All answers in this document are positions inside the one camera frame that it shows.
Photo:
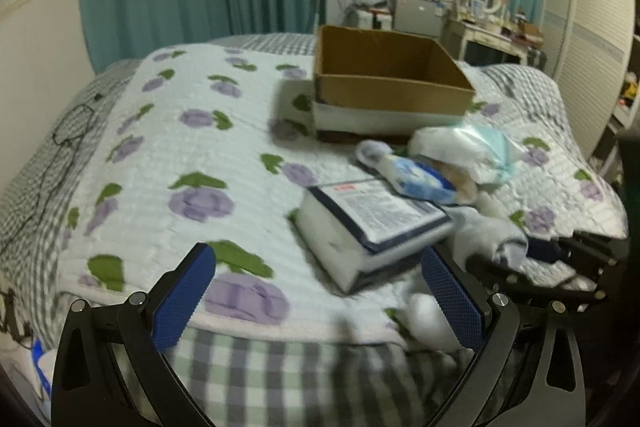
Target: bed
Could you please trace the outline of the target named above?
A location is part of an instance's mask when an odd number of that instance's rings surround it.
[[[305,98],[308,93],[280,89],[285,84],[298,88],[300,82],[308,82],[313,47],[312,36],[274,34],[162,49],[142,61],[114,64],[76,97],[0,203],[0,269],[12,282],[24,314],[46,347],[56,345],[75,295],[112,303],[122,301],[130,290],[148,289],[166,266],[177,264],[177,255],[186,254],[186,242],[193,244],[193,239],[202,235],[193,227],[212,227],[207,228],[206,239],[235,252],[234,259],[238,255],[248,259],[249,264],[227,259],[222,275],[259,277],[269,269],[276,273],[273,282],[286,284],[277,279],[283,269],[273,254],[256,254],[257,247],[241,248],[240,253],[233,250],[244,236],[251,236],[248,221],[236,226],[234,237],[213,232],[217,222],[234,213],[227,199],[235,209],[249,198],[248,192],[233,192],[237,181],[234,172],[246,163],[230,164],[215,176],[202,172],[202,166],[194,171],[156,169],[154,166],[171,161],[163,156],[166,151],[162,151],[159,139],[163,133],[210,132],[215,147],[221,154],[226,151],[220,157],[227,161],[233,147],[249,144],[247,149],[255,160],[252,179],[265,180],[259,187],[267,187],[266,192],[257,193],[263,198],[268,195],[271,199],[263,201],[275,206],[247,219],[265,219],[271,240],[287,241],[283,250],[288,249],[291,255],[298,252],[303,260],[300,266],[308,267],[306,277],[319,280],[316,290],[321,292],[322,288],[332,295],[330,283],[322,280],[287,220],[302,185],[358,172],[350,162],[349,150],[313,141]],[[583,229],[624,236],[622,204],[581,157],[553,81],[522,66],[461,67],[478,92],[466,119],[494,125],[527,148],[517,175],[494,192],[510,218],[536,235],[566,235]],[[261,74],[263,68],[269,74]],[[250,94],[258,78],[260,88]],[[197,82],[198,95],[190,96],[190,79],[193,93]],[[203,93],[216,100],[209,116],[190,112],[198,109]],[[286,98],[284,94],[290,98],[285,104],[287,114],[280,113],[279,101]],[[274,107],[275,113],[260,112],[263,106]],[[242,134],[236,135],[236,145],[229,148],[225,137],[231,136],[231,131]],[[256,144],[251,140],[258,135]],[[179,140],[176,135],[170,143]],[[146,153],[145,145],[150,146]],[[164,181],[171,179],[160,185],[154,172],[162,172]],[[195,173],[206,177],[186,177]],[[135,188],[130,193],[138,200],[141,192],[137,190],[148,190],[148,206],[155,208],[152,200],[156,196],[164,198],[162,211],[171,220],[163,221],[165,217],[146,210],[139,212],[138,207],[125,210],[124,188],[131,185]],[[215,196],[215,208],[198,199],[202,193],[196,192],[203,186],[207,201]],[[232,198],[220,195],[225,191]],[[272,198],[274,191],[288,196]],[[102,210],[97,212],[100,204]],[[130,223],[136,214],[144,218],[130,228],[141,230],[140,237],[120,233],[123,223]],[[271,214],[278,219],[271,219]],[[174,243],[173,239],[153,241],[159,230],[172,230],[176,232],[173,238],[182,239]],[[129,248],[137,240],[141,241],[139,249]],[[146,260],[140,263],[154,263],[153,269],[146,274],[136,269],[136,259],[127,248],[149,251],[148,258],[140,253]],[[352,309],[336,307],[340,306],[334,305],[338,298],[332,296],[326,316],[375,317],[348,331],[333,325],[305,333],[300,325],[305,309],[289,302],[284,312],[278,304],[283,294],[295,295],[292,287],[276,287],[280,293],[271,291],[275,308],[281,311],[265,314],[261,322],[255,320],[255,314],[254,320],[243,322],[237,314],[230,317],[207,312],[204,303],[196,313],[197,327],[188,328],[166,356],[217,425],[419,425],[442,403],[472,354],[466,350],[452,355],[405,351],[409,346],[398,328],[380,313],[402,301],[403,283],[394,281],[386,293],[371,295],[373,308],[357,301],[350,301]],[[219,304],[215,297],[210,299],[211,309]],[[296,324],[289,326],[283,315],[287,320],[297,318]],[[135,389],[133,375],[128,378]],[[494,402],[499,401],[497,389]]]

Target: white closet door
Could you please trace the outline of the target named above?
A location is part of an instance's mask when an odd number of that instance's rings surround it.
[[[545,0],[541,31],[545,36],[542,51],[546,53],[545,73],[556,77],[560,50],[564,43],[571,0]]]
[[[590,156],[622,87],[633,38],[635,0],[572,0],[555,79],[575,140]]]

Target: screw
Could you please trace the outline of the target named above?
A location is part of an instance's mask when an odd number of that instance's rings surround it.
[[[134,306],[140,306],[146,299],[146,293],[144,292],[135,292],[132,293],[129,297],[129,304],[133,304]]]
[[[71,311],[81,312],[82,310],[84,310],[84,301],[82,299],[78,299],[71,304]]]
[[[504,293],[495,293],[492,299],[498,306],[506,306],[509,304],[509,298]]]
[[[558,313],[564,313],[566,311],[566,306],[560,301],[553,301],[551,307]]]

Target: tissue package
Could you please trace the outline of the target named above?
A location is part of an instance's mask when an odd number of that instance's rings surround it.
[[[416,266],[424,247],[452,232],[453,221],[435,204],[403,198],[384,180],[369,179],[308,188],[296,227],[349,294]]]

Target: plastic bag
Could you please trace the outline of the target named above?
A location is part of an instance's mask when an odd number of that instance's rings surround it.
[[[412,158],[428,158],[463,169],[477,184],[503,184],[526,151],[492,127],[462,124],[425,127],[408,145]]]

